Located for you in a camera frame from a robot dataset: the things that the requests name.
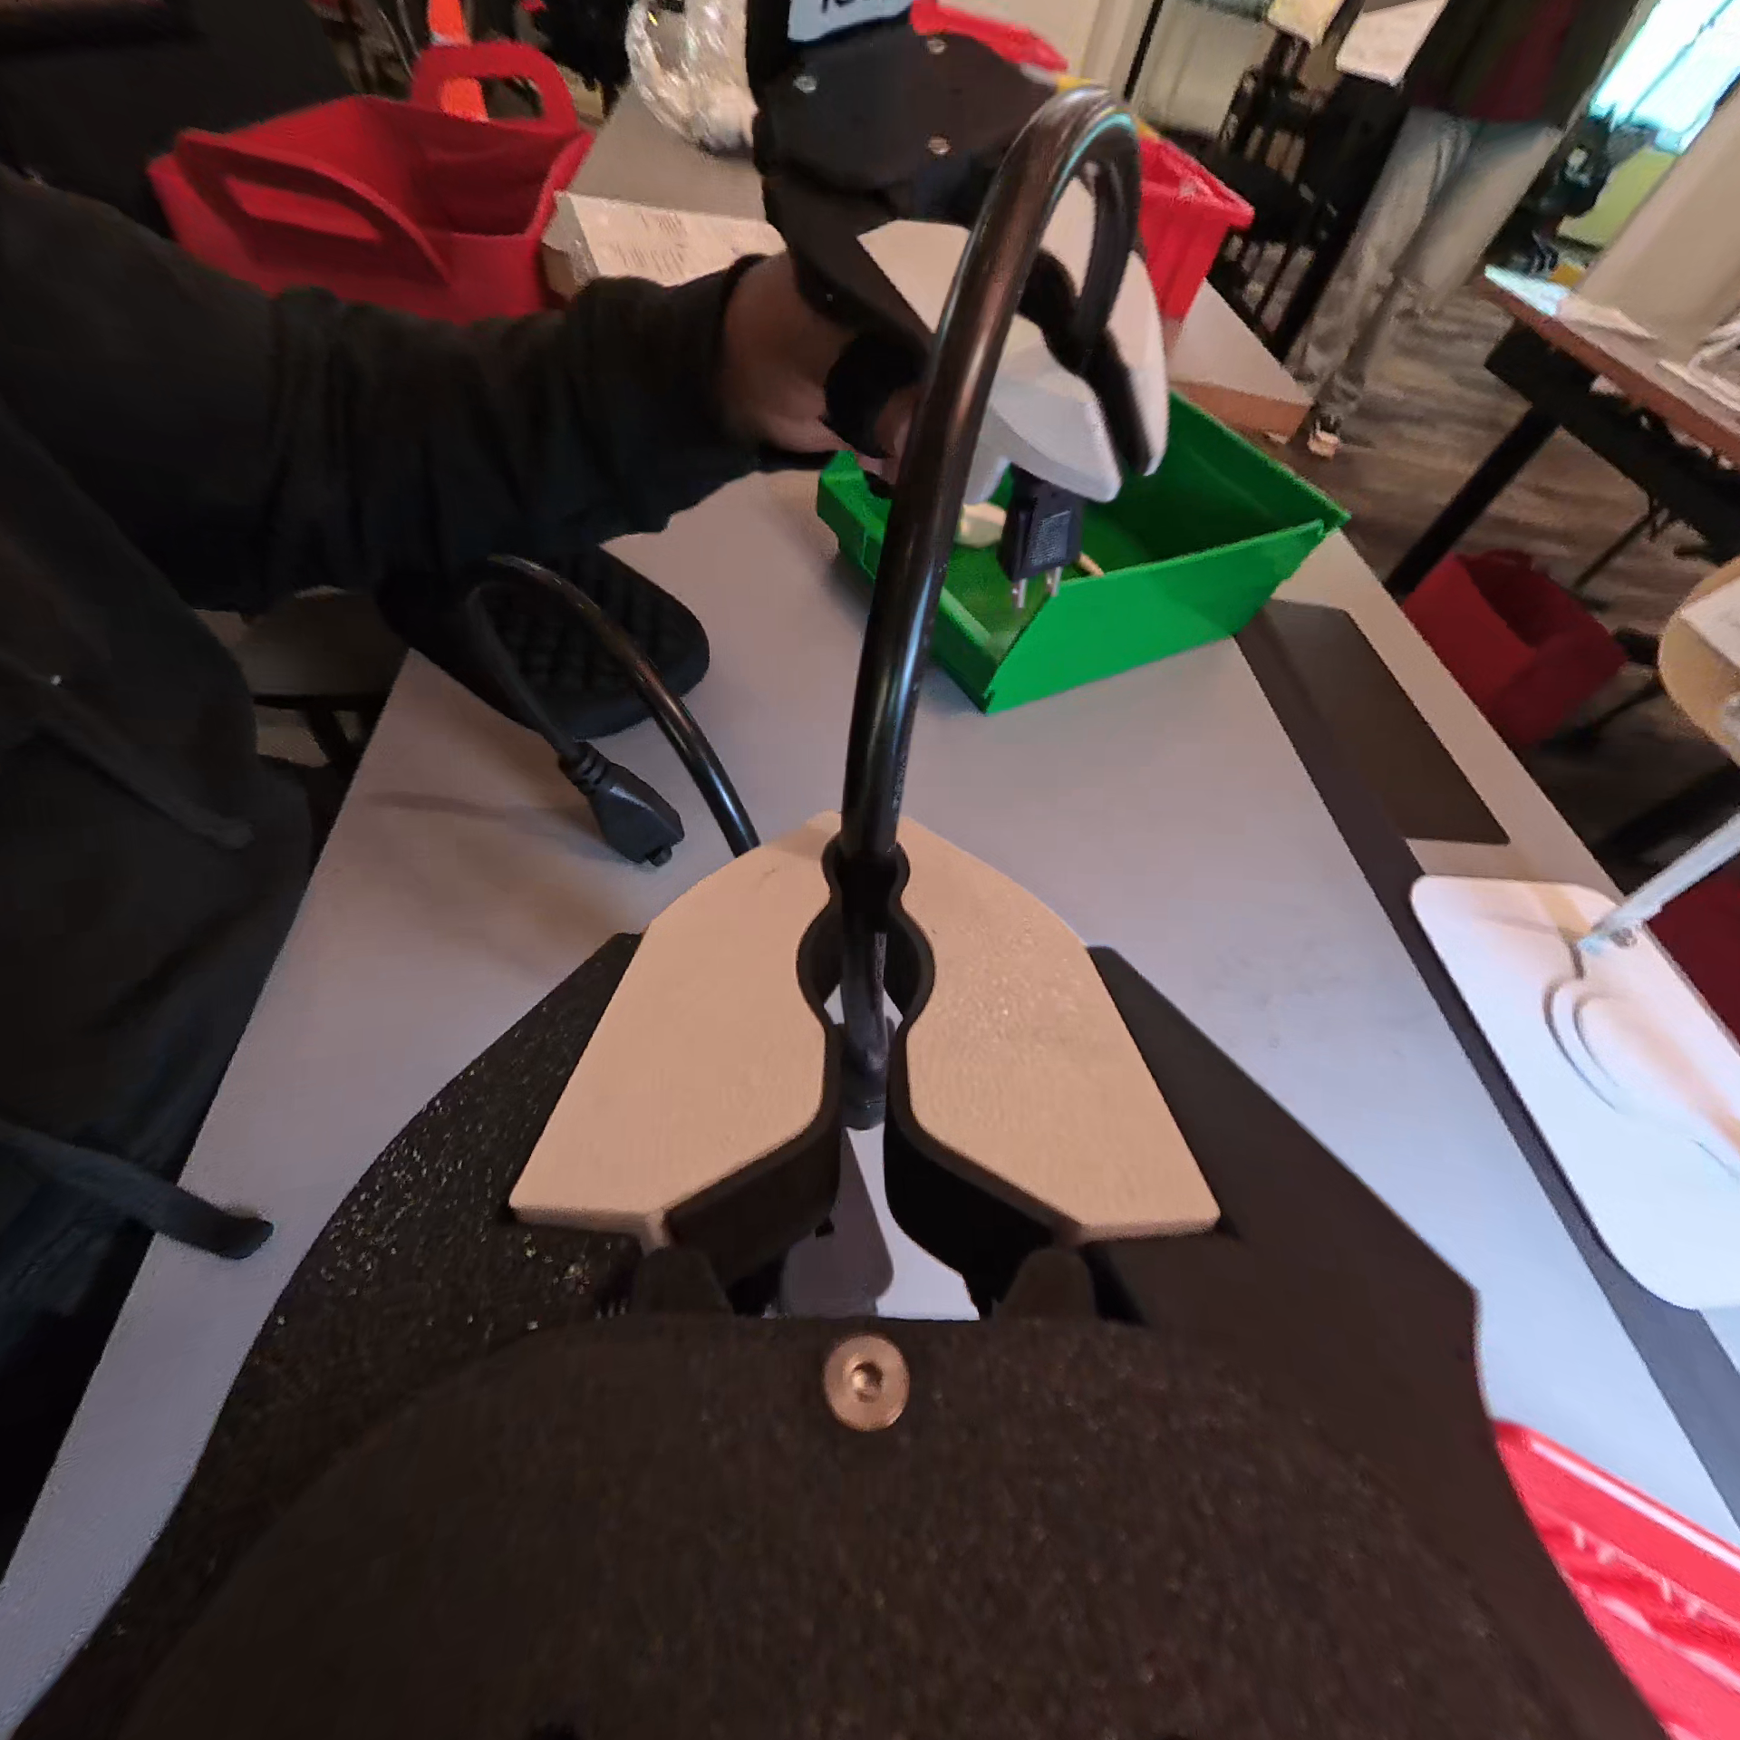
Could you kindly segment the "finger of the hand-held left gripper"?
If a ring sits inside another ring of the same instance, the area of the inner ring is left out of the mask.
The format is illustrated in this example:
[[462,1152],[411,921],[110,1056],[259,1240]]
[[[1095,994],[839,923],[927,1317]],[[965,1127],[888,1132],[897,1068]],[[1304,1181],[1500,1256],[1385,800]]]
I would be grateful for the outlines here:
[[1166,453],[1166,337],[1142,244],[1134,244],[1100,338],[1077,367],[1066,363],[1094,238],[1095,199],[1073,181],[1037,253],[1037,330],[1071,405],[1066,453],[1082,459],[1077,471],[1087,482],[1127,482],[1151,475]]
[[[942,327],[968,240],[964,226],[925,222],[890,222],[862,237],[927,341]],[[1053,358],[1040,327],[1024,315],[1013,320],[995,371],[964,499],[985,501],[1008,469],[1095,503],[1113,501],[1125,477],[1095,391]]]

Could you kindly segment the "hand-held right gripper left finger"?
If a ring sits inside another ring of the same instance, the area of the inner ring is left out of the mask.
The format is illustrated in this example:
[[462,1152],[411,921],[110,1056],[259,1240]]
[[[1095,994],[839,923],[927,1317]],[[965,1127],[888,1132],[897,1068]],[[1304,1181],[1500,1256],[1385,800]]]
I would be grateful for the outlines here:
[[734,858],[644,931],[528,1162],[515,1220],[643,1248],[778,1248],[832,1207],[839,1040],[800,952],[837,813]]

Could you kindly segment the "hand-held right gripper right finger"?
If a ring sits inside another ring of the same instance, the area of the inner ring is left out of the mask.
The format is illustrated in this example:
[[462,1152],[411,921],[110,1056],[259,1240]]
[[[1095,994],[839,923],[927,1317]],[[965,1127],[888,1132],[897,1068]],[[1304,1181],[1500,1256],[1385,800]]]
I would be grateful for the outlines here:
[[1221,1207],[1082,937],[1010,876],[910,823],[890,943],[885,1188],[914,1240],[996,1210],[1066,1248],[1213,1229]]

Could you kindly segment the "green plastic bin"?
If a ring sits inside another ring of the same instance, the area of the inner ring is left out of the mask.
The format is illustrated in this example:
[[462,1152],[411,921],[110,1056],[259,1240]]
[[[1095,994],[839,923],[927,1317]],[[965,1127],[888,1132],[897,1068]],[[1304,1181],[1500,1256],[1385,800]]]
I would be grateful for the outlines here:
[[[1024,471],[989,497],[1010,508]],[[818,477],[817,514],[866,590],[894,501],[852,454]],[[1024,594],[999,549],[952,547],[930,659],[981,713],[1046,701],[1233,638],[1339,533],[1347,514],[1267,449],[1171,395],[1166,453],[1108,503],[1079,501],[1079,549],[1056,592]]]

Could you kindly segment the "person's left forearm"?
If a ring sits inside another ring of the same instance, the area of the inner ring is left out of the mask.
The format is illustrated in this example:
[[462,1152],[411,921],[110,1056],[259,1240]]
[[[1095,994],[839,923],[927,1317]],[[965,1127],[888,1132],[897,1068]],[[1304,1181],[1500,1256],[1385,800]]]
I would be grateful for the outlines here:
[[240,614],[663,531],[773,459],[723,396],[746,288],[470,327],[272,296],[6,170],[5,638],[125,584]]

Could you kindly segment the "person's left hand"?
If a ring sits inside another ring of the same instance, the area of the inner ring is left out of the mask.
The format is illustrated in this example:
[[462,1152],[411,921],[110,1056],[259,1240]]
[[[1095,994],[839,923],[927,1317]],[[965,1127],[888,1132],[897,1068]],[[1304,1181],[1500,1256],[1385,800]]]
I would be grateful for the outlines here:
[[804,464],[847,449],[826,384],[857,338],[805,301],[790,253],[757,259],[734,282],[721,330],[715,382],[729,433]]

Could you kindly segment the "red bin with white label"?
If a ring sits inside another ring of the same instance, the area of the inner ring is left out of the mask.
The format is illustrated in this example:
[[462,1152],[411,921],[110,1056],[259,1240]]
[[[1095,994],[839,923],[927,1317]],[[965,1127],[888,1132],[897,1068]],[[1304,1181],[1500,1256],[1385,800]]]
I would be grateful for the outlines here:
[[1166,321],[1185,323],[1231,235],[1254,222],[1246,199],[1175,143],[1138,131],[1142,164],[1139,243]]

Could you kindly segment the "clear plastic bag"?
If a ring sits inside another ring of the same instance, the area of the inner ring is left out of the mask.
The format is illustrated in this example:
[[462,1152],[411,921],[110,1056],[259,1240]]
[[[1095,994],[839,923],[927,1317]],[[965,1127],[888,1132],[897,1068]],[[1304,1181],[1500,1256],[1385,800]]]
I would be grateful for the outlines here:
[[746,2],[634,2],[624,48],[644,109],[715,156],[746,156],[753,134]]

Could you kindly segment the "white paper sheet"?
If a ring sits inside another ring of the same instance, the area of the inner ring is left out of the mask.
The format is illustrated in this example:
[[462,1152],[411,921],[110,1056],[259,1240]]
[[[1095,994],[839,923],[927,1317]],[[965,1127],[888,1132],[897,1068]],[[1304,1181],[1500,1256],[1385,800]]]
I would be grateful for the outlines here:
[[785,246],[762,221],[561,192],[536,238],[536,263],[550,303],[568,308],[598,281],[674,290]]

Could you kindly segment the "red tote bag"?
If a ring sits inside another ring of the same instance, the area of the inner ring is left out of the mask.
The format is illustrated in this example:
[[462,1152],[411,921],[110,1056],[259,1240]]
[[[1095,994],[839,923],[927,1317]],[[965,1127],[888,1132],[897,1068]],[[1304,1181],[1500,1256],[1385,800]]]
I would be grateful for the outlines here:
[[402,102],[188,129],[148,179],[208,268],[470,323],[549,309],[540,243],[593,142],[558,62],[495,40],[428,48]]

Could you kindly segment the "brown table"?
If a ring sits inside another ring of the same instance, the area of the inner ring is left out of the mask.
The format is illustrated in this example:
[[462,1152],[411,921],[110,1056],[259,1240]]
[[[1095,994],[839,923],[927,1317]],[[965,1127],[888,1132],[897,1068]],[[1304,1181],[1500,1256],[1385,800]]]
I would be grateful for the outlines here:
[[1411,597],[1558,433],[1640,490],[1709,560],[1732,562],[1735,410],[1677,376],[1659,341],[1570,320],[1572,294],[1561,286],[1490,270],[1479,294],[1507,317],[1485,371],[1525,408],[1399,558],[1384,590],[1396,601]]

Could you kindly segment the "person's torso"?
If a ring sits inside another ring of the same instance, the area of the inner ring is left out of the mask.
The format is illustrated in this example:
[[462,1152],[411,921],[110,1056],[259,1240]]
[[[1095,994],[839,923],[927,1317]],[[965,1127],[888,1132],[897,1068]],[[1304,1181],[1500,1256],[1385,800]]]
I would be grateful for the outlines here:
[[2,441],[5,1558],[181,1185],[313,868],[239,666],[22,424]]

